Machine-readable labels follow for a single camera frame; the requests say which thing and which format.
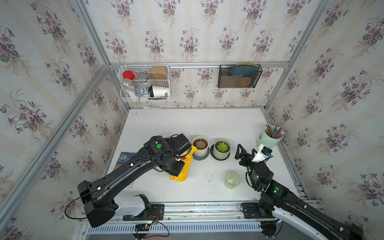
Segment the yellow plastic watering can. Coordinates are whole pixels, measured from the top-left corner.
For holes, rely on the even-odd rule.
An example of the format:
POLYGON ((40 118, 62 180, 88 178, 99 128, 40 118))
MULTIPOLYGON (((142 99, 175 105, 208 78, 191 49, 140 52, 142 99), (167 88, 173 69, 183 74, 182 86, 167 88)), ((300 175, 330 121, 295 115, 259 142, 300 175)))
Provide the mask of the yellow plastic watering can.
POLYGON ((197 151, 197 148, 195 146, 191 146, 191 150, 188 153, 188 155, 185 158, 182 158, 182 161, 185 164, 184 164, 184 167, 183 167, 181 173, 177 177, 170 176, 170 180, 177 181, 177 182, 183 182, 187 179, 190 167, 191 167, 193 159, 194 159, 193 153, 196 151, 197 151))

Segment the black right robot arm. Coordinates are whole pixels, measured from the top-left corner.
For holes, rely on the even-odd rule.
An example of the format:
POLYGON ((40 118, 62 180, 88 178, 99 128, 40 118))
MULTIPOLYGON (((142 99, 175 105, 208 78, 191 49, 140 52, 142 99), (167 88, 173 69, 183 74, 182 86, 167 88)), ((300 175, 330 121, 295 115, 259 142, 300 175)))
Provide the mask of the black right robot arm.
POLYGON ((273 172, 267 161, 272 157, 271 149, 264 148, 262 161, 255 160, 258 151, 248 153, 242 145, 237 146, 235 159, 246 167, 247 184, 261 197, 256 202, 243 203, 240 206, 245 219, 262 219, 262 232, 267 225, 277 225, 283 221, 295 227, 314 240, 362 240, 364 231, 356 224, 344 224, 312 207, 284 185, 273 179, 273 172))

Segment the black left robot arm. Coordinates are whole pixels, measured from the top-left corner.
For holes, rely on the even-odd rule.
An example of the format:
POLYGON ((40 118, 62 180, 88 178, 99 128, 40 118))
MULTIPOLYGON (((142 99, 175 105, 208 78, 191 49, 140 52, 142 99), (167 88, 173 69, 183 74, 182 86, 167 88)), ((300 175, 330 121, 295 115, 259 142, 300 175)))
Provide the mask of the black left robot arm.
POLYGON ((192 144, 184 134, 151 137, 127 162, 94 182, 83 181, 78 185, 79 198, 85 210, 85 219, 96 228, 113 218, 122 208, 115 197, 146 172, 159 167, 173 177, 182 172, 181 160, 192 152, 192 144))

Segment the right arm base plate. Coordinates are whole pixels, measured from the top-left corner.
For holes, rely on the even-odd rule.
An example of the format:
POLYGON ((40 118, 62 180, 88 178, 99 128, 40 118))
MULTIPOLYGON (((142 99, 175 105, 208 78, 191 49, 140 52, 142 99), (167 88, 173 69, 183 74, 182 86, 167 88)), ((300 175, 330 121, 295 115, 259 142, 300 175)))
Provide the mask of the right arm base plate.
POLYGON ((245 219, 267 219, 272 216, 271 211, 260 203, 242 203, 240 211, 245 219))

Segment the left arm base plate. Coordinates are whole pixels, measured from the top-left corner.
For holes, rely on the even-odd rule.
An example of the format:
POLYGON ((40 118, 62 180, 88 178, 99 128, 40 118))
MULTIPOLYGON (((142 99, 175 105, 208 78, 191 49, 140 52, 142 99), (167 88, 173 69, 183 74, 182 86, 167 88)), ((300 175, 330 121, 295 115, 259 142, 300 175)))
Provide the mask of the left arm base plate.
POLYGON ((138 216, 125 215, 124 221, 161 221, 164 218, 164 204, 154 204, 146 207, 138 216))

